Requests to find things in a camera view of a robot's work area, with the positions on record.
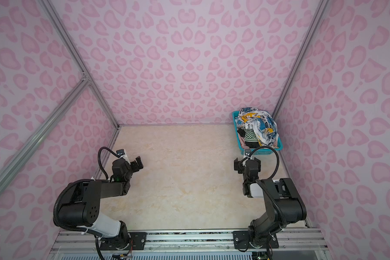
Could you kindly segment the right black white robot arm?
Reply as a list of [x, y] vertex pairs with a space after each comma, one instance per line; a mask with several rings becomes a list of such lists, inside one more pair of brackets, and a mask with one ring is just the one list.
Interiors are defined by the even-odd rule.
[[265, 205], [265, 213], [252, 220], [247, 231], [232, 233], [235, 249], [271, 252], [279, 248], [277, 233], [307, 217], [306, 207], [292, 179], [259, 179], [261, 161], [256, 158], [235, 159], [234, 170], [243, 176], [243, 194], [249, 198], [263, 198]]

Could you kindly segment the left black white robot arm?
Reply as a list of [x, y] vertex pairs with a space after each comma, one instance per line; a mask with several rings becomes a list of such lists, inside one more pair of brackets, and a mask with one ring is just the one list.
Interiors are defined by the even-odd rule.
[[128, 162], [120, 157], [112, 163], [113, 175], [108, 180], [81, 179], [69, 183], [60, 193], [53, 208], [54, 224], [67, 231], [94, 235], [109, 249], [131, 245], [126, 224], [100, 211], [103, 198], [128, 194], [134, 173], [144, 168], [140, 157]]

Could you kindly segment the white yellow blue printed garment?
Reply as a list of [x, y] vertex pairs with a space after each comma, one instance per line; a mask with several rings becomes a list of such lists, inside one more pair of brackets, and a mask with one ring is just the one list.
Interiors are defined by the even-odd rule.
[[278, 140], [277, 123], [265, 110], [254, 107], [245, 107], [239, 110], [236, 118], [237, 132], [244, 139], [245, 130], [254, 130], [258, 143], [245, 143], [250, 148], [269, 146], [276, 148]]

